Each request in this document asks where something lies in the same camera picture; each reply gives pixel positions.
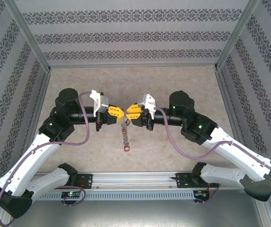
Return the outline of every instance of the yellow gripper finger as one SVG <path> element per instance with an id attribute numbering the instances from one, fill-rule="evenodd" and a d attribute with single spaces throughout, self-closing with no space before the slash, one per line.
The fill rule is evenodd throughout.
<path id="1" fill-rule="evenodd" d="M 129 119 L 129 121 L 132 122 L 132 120 L 136 120 L 140 117 L 139 113 L 134 113 L 134 114 L 126 114 L 126 117 Z"/>
<path id="2" fill-rule="evenodd" d="M 139 105 L 133 104 L 127 109 L 127 113 L 129 113 L 129 114 L 131 114 L 131 113 L 134 113 L 134 114 L 140 113 L 141 114 L 142 111 L 141 111 L 141 108 L 139 107 Z"/>
<path id="3" fill-rule="evenodd" d="M 121 110 L 119 107 L 117 106 L 110 106 L 108 107 L 108 113 L 111 116 L 116 117 L 116 123 L 120 122 L 121 119 L 124 118 L 125 114 L 123 112 L 123 110 Z"/>

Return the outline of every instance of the metal corner post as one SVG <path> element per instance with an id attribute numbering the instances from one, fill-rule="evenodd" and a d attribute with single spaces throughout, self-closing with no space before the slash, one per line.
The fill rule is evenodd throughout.
<path id="1" fill-rule="evenodd" d="M 16 24 L 18 25 L 20 31 L 22 32 L 24 38 L 28 42 L 32 51 L 34 52 L 36 58 L 39 60 L 44 71 L 47 71 L 50 66 L 45 58 L 39 44 L 37 43 L 34 35 L 32 34 L 27 22 L 25 21 L 23 14 L 19 10 L 15 0 L 4 0 L 6 7 L 8 8 L 10 14 L 14 18 Z"/>
<path id="2" fill-rule="evenodd" d="M 222 50 L 219 59 L 216 63 L 216 68 L 221 69 L 224 65 L 226 59 L 228 58 L 231 50 L 234 47 L 234 44 L 236 43 L 237 39 L 239 38 L 241 32 L 243 31 L 245 25 L 247 24 L 250 16 L 254 12 L 257 4 L 259 3 L 259 0 L 249 0 L 247 5 L 245 6 L 245 9 L 243 13 L 241 14 L 233 32 L 231 33 L 227 44 L 225 45 L 224 49 Z"/>

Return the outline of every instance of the patterned wallpaper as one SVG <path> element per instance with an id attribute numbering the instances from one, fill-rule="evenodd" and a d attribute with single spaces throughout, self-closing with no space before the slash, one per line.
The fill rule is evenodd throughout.
<path id="1" fill-rule="evenodd" d="M 245 144 L 271 158 L 271 0 L 258 4 L 221 72 Z"/>
<path id="2" fill-rule="evenodd" d="M 22 155 L 44 76 L 0 0 L 0 176 Z"/>
<path id="3" fill-rule="evenodd" d="M 16 1 L 51 66 L 217 61 L 248 0 Z"/>

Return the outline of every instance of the table surface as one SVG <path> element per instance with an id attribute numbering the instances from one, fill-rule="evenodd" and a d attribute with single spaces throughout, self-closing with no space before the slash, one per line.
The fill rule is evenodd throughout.
<path id="1" fill-rule="evenodd" d="M 214 120 L 232 135 L 227 113 L 212 66 L 199 67 L 130 67 L 54 69 L 46 92 L 39 124 L 49 116 L 54 100 L 64 88 L 74 88 L 79 93 L 96 90 L 109 97 L 109 103 L 126 110 L 137 102 L 139 94 L 151 94 L 159 107 L 169 107 L 171 93 L 183 90 L 195 100 L 195 110 Z M 83 98 L 85 106 L 92 106 L 89 97 Z M 170 126 L 178 147 L 192 156 L 201 156 L 207 148 L 187 141 L 180 127 Z M 86 136 L 85 125 L 76 125 L 66 141 L 80 142 Z M 130 151 L 124 152 L 121 124 L 104 125 L 96 132 L 90 124 L 87 144 L 79 147 L 61 146 L 42 165 L 40 172 L 51 172 L 59 164 L 68 163 L 80 172 L 130 172 L 130 171 L 183 171 L 192 170 L 196 161 L 177 153 L 167 138 L 165 127 L 155 125 L 148 131 L 134 125 L 128 126 Z M 202 160 L 221 167 L 234 167 L 219 154 Z"/>

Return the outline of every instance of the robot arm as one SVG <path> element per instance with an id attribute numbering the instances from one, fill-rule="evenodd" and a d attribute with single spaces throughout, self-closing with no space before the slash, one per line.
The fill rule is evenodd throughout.
<path id="1" fill-rule="evenodd" d="M 137 126 L 153 130 L 154 124 L 165 124 L 160 110 L 155 109 L 155 99 L 149 94 L 141 95 L 138 102 L 132 105 L 127 112 L 128 119 Z M 206 183 L 221 183 L 243 188 L 251 197 L 267 201 L 271 195 L 271 160 L 256 154 L 246 146 L 230 137 L 210 118 L 195 112 L 194 100 L 183 91 L 176 91 L 170 95 L 169 108 L 162 108 L 166 114 L 168 125 L 180 126 L 181 134 L 191 142 L 207 148 L 216 148 L 216 152 L 231 161 L 240 169 L 229 169 L 198 163 L 192 171 L 192 181 L 203 180 Z M 254 160 L 239 148 L 254 156 Z"/>
<path id="2" fill-rule="evenodd" d="M 103 124 L 114 124 L 123 118 L 120 108 L 108 104 L 108 98 L 102 93 L 92 91 L 90 97 L 94 106 L 85 107 L 88 122 L 96 123 L 99 131 Z M 65 141 L 74 131 L 74 124 L 85 124 L 84 115 L 80 108 L 78 93 L 72 88 L 67 88 L 59 93 L 55 99 L 55 107 L 50 116 L 43 122 L 39 134 L 20 160 L 0 178 L 0 192 L 6 183 L 9 183 L 3 193 L 0 206 L 13 218 L 21 217 L 31 204 L 43 194 L 59 186 L 74 186 L 77 170 L 64 163 L 53 172 L 31 181 L 43 162 L 60 147 L 51 144 L 34 151 L 34 148 L 47 142 Z M 23 163 L 22 159 L 32 153 Z M 20 165 L 13 178 L 8 178 L 16 167 Z"/>

